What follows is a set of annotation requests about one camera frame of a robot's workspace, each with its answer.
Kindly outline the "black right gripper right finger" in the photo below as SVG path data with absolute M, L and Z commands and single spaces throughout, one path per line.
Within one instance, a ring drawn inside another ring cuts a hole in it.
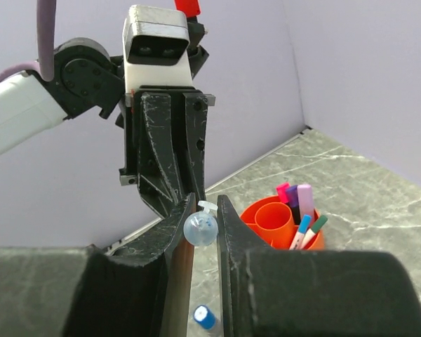
M 403 264 L 379 251 L 274 249 L 218 197 L 225 336 L 421 336 Z

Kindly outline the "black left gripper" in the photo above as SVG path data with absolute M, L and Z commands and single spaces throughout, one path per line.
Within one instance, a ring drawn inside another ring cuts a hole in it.
M 192 79 L 208 53 L 200 46 L 206 29 L 195 20 L 127 20 L 123 24 L 125 96 L 116 125 L 131 106 L 131 93 L 143 88 L 192 89 Z M 201 91 L 184 94 L 185 180 L 196 201 L 203 200 L 204 147 L 208 104 Z M 178 161 L 173 151 L 171 97 L 142 92 L 134 96 L 138 114 L 138 191 L 158 216 L 166 217 L 182 199 Z

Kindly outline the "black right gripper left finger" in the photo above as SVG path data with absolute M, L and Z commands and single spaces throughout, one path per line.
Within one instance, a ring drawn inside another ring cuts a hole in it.
M 195 208 L 190 194 L 112 255 L 0 247 L 0 336 L 185 336 Z

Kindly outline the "blue capped white marker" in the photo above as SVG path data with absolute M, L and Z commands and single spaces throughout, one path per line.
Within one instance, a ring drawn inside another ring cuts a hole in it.
M 312 222 L 312 216 L 307 215 L 307 214 L 303 215 L 300 221 L 300 224 L 298 225 L 298 229 L 295 233 L 295 236 L 289 246 L 290 250 L 300 249 L 300 247 L 302 246 L 302 241 L 306 235 L 307 228 L 311 222 Z

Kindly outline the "green capped white marker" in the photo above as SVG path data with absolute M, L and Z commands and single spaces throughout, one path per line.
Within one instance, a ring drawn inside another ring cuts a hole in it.
M 304 250 L 325 249 L 325 239 L 321 229 L 327 222 L 327 216 L 319 216 L 315 223 L 306 232 L 300 248 Z

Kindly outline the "blue pen cap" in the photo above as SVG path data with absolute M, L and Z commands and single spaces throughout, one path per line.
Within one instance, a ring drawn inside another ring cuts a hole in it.
M 183 234 L 193 246 L 208 246 L 218 236 L 218 222 L 215 217 L 218 206 L 209 201 L 199 201 L 200 211 L 191 214 L 184 223 Z

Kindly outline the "pink capped black highlighter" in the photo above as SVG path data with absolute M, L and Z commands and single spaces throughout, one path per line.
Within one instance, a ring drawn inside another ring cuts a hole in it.
M 283 204 L 288 204 L 287 189 L 290 187 L 289 183 L 282 183 L 276 186 L 276 193 L 278 195 L 279 201 Z

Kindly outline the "light purple highlighter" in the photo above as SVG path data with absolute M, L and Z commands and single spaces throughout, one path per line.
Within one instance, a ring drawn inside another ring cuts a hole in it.
M 314 196 L 312 186 L 309 184 L 298 185 L 298 203 L 300 217 L 303 219 L 305 216 L 310 217 L 308 227 L 314 224 L 315 214 L 314 214 Z

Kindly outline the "purple capped black highlighter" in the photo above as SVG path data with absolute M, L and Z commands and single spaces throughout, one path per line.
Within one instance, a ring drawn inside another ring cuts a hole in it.
M 288 198 L 288 206 L 291 209 L 293 221 L 295 225 L 299 225 L 301 222 L 300 206 L 298 199 L 298 187 L 292 185 L 286 189 L 286 196 Z

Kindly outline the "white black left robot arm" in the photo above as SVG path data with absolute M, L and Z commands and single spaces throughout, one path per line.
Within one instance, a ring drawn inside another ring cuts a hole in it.
M 91 39 L 54 52 L 54 77 L 0 83 L 0 154 L 93 107 L 119 107 L 123 185 L 161 221 L 112 254 L 0 247 L 0 336 L 185 336 L 194 249 L 183 235 L 205 197 L 208 98 L 192 80 L 208 58 L 204 26 L 146 8 L 123 24 L 118 57 Z

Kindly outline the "blue glue stick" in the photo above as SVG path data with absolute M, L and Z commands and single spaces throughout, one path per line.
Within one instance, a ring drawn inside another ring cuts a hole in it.
M 193 312 L 194 321 L 204 330 L 211 330 L 217 325 L 217 318 L 206 305 L 198 306 Z

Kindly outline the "orange round divided container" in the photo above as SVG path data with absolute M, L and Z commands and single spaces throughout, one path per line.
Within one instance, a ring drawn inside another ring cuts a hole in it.
M 270 196 L 251 204 L 241 215 L 242 221 L 275 249 L 289 249 L 298 225 L 289 206 L 278 196 Z

